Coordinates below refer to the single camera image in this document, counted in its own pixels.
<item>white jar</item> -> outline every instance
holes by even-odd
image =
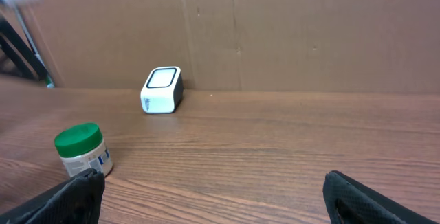
[[[63,131],[55,137],[55,147],[70,177],[88,168],[107,175],[113,168],[109,150],[95,123],[79,124]]]

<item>brown tabletop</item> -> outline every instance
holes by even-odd
[[[57,133],[100,125],[115,164],[102,223],[328,223],[339,170],[440,221],[440,96],[185,91],[147,115],[140,90],[0,78],[0,212],[68,179]]]

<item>jar with green lid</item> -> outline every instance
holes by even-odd
[[[113,168],[99,126],[95,123],[75,125],[55,137],[55,147],[70,177],[88,168],[107,175]]]

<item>plastic container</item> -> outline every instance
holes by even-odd
[[[55,147],[70,177],[88,168],[104,175],[113,168],[99,126],[84,123],[73,126],[55,137]]]

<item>jar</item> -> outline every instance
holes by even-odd
[[[55,147],[70,177],[93,168],[104,175],[113,168],[99,126],[84,123],[73,126],[55,137]]]

